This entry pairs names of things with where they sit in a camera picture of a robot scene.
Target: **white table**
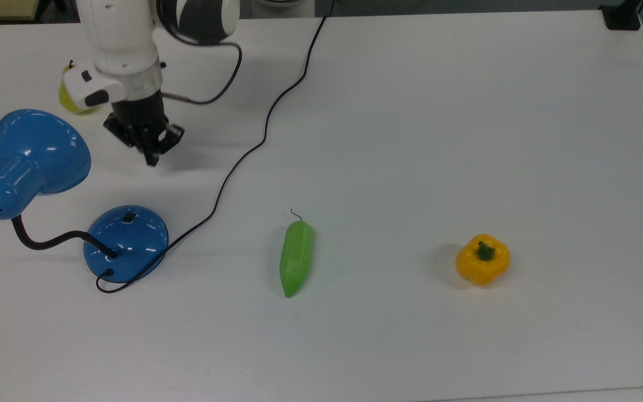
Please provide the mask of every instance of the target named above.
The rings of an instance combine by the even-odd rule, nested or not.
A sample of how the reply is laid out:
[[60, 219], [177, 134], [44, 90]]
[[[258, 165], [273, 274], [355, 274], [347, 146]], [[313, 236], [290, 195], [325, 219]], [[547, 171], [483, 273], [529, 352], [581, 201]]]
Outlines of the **white table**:
[[[0, 118], [36, 108], [94, 167], [34, 199], [32, 237], [120, 204], [171, 236], [212, 207], [299, 76], [318, 20], [242, 21], [245, 57], [157, 168], [57, 103], [79, 25], [0, 26]], [[164, 90], [205, 98], [234, 66], [156, 32]], [[281, 293], [289, 208], [317, 234]], [[454, 272], [473, 235], [508, 244], [486, 289]], [[140, 283], [94, 287], [80, 242], [33, 252], [0, 222], [0, 400], [439, 400], [643, 387], [643, 30], [599, 11], [331, 18], [218, 214]]]

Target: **black cable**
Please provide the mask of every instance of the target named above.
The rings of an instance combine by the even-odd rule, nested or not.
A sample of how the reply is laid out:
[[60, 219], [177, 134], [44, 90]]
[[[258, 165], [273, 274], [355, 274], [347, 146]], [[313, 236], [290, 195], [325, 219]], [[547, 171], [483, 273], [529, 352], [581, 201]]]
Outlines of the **black cable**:
[[153, 260], [151, 260], [151, 262], [149, 262], [145, 267], [143, 267], [143, 269], [141, 269], [138, 273], [136, 273], [136, 275], [133, 278], [128, 280], [128, 282], [126, 282], [122, 286], [113, 290], [107, 290], [107, 289], [101, 288], [100, 280], [107, 276], [113, 275], [114, 272], [113, 270], [108, 270], [107, 272], [100, 274], [99, 277], [96, 279], [96, 287], [98, 288], [98, 290], [102, 291], [103, 293], [115, 293], [132, 285], [136, 280], [138, 280], [138, 278], [140, 278], [143, 275], [143, 273], [148, 272], [148, 269], [150, 269], [150, 267], [153, 267], [153, 264], [155, 264], [161, 258], [163, 258], [164, 255], [166, 255], [173, 247], [175, 247], [179, 242], [185, 239], [189, 234], [196, 231], [198, 227], [203, 226], [205, 222], [209, 221], [212, 218], [212, 216], [217, 211], [218, 204], [220, 203], [220, 198], [222, 197], [222, 191], [224, 190], [225, 185], [227, 184], [227, 181], [229, 180], [230, 176], [232, 176], [232, 173], [234, 173], [234, 171], [237, 169], [240, 163], [242, 163], [244, 158], [246, 158], [250, 153], [253, 153], [255, 150], [257, 150], [258, 148], [260, 148], [262, 145], [265, 144], [267, 140], [268, 128], [270, 127], [270, 117], [272, 115], [273, 110], [275, 110], [276, 105], [279, 103], [279, 101], [281, 101], [281, 99], [283, 99], [284, 95], [288, 94], [291, 90], [296, 88], [302, 81], [304, 81], [304, 78], [306, 77], [306, 72], [309, 69], [309, 59], [311, 59], [311, 51], [314, 48], [314, 44], [316, 43], [316, 38], [319, 36], [319, 32], [322, 30], [322, 26], [324, 26], [324, 21], [326, 21], [327, 18], [330, 15], [332, 15], [332, 11], [334, 10], [334, 2], [336, 2], [336, 0], [332, 0], [332, 7], [329, 10], [328, 15], [325, 15], [321, 18], [319, 27], [316, 29], [316, 32], [314, 33], [314, 38], [311, 39], [309, 50], [306, 53], [306, 61], [304, 62], [304, 72], [301, 74], [301, 77], [299, 77], [299, 79], [297, 79], [296, 82], [294, 82], [294, 84], [292, 84], [289, 88], [285, 89], [281, 94], [279, 94], [279, 96], [276, 97], [275, 101], [272, 103], [270, 107], [270, 111], [267, 112], [267, 117], [265, 119], [265, 131], [263, 132], [262, 140], [260, 141], [260, 143], [250, 148], [250, 150], [248, 150], [247, 152], [245, 152], [244, 155], [242, 155], [242, 157], [240, 157], [239, 160], [237, 160], [237, 163], [234, 164], [232, 169], [230, 169], [227, 176], [225, 176], [225, 179], [222, 181], [222, 185], [220, 186], [220, 191], [217, 193], [217, 198], [215, 199], [215, 203], [212, 206], [212, 212], [207, 217], [205, 217], [205, 219], [202, 219], [202, 221], [195, 224], [195, 226], [191, 227], [190, 229], [188, 229], [188, 231], [181, 234], [177, 239], [175, 239], [171, 244], [169, 244], [168, 247], [165, 248], [165, 250], [161, 251], [160, 254], [156, 255], [156, 257], [154, 257]]
[[175, 100], [178, 100], [178, 101], [181, 101], [181, 102], [198, 104], [198, 105], [211, 104], [212, 102], [215, 102], [217, 99], [220, 99], [220, 97], [222, 95], [224, 95], [225, 92], [227, 92], [227, 89], [230, 87], [230, 85], [232, 85], [232, 81], [234, 81], [235, 77], [237, 76], [237, 71], [239, 71], [239, 67], [242, 65], [242, 48], [240, 48], [239, 44], [236, 44], [236, 43], [233, 43], [233, 42], [223, 42], [223, 43], [219, 43], [219, 44], [209, 44], [209, 45], [201, 45], [201, 44], [196, 45], [196, 44], [193, 44], [193, 46], [232, 46], [232, 47], [237, 48], [237, 54], [238, 54], [238, 56], [237, 56], [237, 66], [234, 67], [234, 71], [232, 71], [232, 75], [227, 80], [227, 84], [225, 84], [225, 87], [222, 89], [222, 91], [219, 92], [219, 94], [217, 94], [215, 97], [213, 97], [212, 99], [207, 100], [207, 101], [196, 101], [196, 100], [190, 99], [189, 97], [184, 97], [184, 96], [174, 95], [174, 94], [166, 94], [166, 93], [163, 93], [163, 97], [170, 98], [170, 99], [175, 99]]
[[102, 242], [96, 239], [96, 237], [93, 237], [89, 232], [71, 231], [71, 232], [66, 232], [62, 235], [56, 236], [51, 240], [46, 240], [45, 242], [36, 242], [36, 241], [33, 241], [26, 233], [26, 229], [23, 227], [23, 222], [21, 221], [21, 216], [11, 218], [11, 223], [13, 223], [13, 229], [15, 230], [16, 236], [18, 237], [18, 239], [21, 240], [23, 245], [25, 245], [26, 247], [32, 250], [48, 250], [52, 247], [56, 247], [57, 245], [60, 245], [62, 242], [65, 242], [66, 240], [78, 238], [96, 247], [96, 249], [100, 250], [100, 252], [107, 255], [108, 257], [110, 258], [116, 257], [116, 252], [114, 250], [111, 250], [109, 247], [102, 244]]

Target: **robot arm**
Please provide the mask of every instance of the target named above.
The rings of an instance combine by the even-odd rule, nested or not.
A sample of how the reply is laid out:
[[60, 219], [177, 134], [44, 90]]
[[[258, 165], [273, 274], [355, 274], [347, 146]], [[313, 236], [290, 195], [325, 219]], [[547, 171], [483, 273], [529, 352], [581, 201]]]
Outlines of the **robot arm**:
[[184, 130], [165, 117], [153, 21], [185, 43], [213, 45], [237, 26], [239, 0], [76, 0], [76, 5], [93, 59], [64, 74], [66, 91], [80, 109], [111, 103], [104, 126], [155, 166]]

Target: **blue desk lamp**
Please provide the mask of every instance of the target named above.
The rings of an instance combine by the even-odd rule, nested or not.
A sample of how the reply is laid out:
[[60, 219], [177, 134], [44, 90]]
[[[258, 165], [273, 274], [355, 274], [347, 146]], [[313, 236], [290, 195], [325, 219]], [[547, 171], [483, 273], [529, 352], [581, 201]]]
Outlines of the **blue desk lamp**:
[[0, 121], [0, 219], [11, 219], [18, 238], [45, 250], [74, 237], [85, 240], [84, 258], [100, 279], [129, 283], [148, 274], [141, 269], [168, 246], [168, 230], [158, 214], [125, 205], [102, 214], [89, 232], [64, 233], [46, 242], [26, 234], [21, 213], [38, 194], [69, 190], [88, 176], [91, 153], [81, 135], [53, 114], [17, 110]]

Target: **lamp shade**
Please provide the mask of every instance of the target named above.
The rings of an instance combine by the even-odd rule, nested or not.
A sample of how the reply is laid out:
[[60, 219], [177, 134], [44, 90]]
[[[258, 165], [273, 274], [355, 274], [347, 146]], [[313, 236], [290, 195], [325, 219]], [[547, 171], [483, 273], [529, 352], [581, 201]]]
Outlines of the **lamp shade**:
[[63, 119], [22, 109], [0, 121], [0, 219], [19, 216], [39, 193], [73, 188], [90, 170], [86, 142]]

